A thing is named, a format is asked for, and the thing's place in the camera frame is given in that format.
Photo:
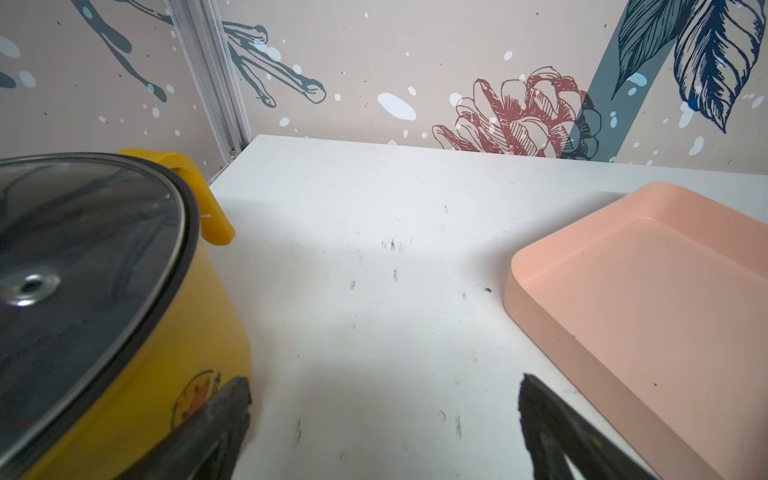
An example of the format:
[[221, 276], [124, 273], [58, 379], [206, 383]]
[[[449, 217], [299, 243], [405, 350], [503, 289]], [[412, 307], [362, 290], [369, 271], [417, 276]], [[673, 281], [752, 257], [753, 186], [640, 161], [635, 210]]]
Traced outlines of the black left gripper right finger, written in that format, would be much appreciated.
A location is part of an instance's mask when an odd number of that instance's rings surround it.
[[523, 376], [518, 410], [536, 479], [653, 477], [534, 375]]

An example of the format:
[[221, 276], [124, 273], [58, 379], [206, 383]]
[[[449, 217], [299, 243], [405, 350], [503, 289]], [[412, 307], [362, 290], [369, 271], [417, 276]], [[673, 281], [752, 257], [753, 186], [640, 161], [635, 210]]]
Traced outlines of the pink plastic storage tray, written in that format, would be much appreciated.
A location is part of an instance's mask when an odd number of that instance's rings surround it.
[[763, 222], [651, 183], [516, 252], [503, 303], [660, 477], [766, 477]]

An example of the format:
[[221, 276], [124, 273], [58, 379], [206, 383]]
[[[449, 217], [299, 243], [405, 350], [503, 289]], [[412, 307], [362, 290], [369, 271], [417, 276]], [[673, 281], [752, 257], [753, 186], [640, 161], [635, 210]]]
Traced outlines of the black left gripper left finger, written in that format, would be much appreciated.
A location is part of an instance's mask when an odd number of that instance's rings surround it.
[[234, 378], [119, 477], [230, 479], [250, 425], [250, 405], [248, 379]]

